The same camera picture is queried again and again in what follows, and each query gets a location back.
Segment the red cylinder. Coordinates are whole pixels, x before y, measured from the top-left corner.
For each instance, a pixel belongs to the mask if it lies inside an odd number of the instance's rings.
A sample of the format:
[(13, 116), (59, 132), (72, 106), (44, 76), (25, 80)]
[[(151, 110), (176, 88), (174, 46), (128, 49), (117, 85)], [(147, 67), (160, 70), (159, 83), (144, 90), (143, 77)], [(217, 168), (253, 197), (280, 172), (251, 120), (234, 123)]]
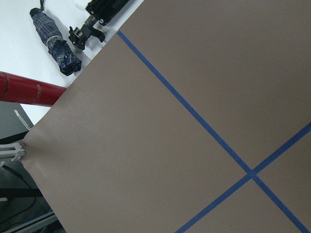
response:
[(4, 102), (51, 107), (66, 90), (58, 85), (0, 73), (0, 100)]

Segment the aluminium frame post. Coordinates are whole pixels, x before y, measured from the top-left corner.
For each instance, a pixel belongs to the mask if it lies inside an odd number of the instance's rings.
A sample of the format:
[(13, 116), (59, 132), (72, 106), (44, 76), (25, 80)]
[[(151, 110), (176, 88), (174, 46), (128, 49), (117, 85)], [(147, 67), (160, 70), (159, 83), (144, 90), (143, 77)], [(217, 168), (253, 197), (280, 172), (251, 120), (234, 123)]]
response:
[(26, 155), (26, 150), (20, 143), (3, 144), (0, 146), (0, 159), (10, 159), (16, 161)]

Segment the blue plaid folded umbrella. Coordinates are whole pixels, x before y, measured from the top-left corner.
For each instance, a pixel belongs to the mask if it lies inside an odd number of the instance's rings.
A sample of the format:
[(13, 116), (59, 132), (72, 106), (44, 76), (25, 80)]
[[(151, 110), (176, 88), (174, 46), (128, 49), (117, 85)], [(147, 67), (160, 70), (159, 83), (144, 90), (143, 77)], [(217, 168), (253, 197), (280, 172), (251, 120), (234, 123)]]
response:
[(72, 52), (55, 21), (39, 8), (31, 9), (30, 17), (42, 43), (56, 61), (60, 72), (69, 76), (80, 71), (82, 61)]

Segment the black folded tripod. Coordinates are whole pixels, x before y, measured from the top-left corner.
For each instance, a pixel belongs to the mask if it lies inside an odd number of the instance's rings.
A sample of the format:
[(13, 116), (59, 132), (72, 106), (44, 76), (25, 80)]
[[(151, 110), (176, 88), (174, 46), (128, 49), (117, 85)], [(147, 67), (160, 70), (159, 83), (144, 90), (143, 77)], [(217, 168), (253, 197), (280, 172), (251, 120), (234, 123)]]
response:
[(69, 40), (81, 50), (85, 49), (86, 41), (91, 36), (98, 38), (101, 43), (104, 42), (105, 34), (95, 29), (94, 25), (97, 22), (102, 26), (107, 25), (127, 3), (128, 0), (92, 0), (86, 6), (90, 16), (82, 27), (69, 27)]

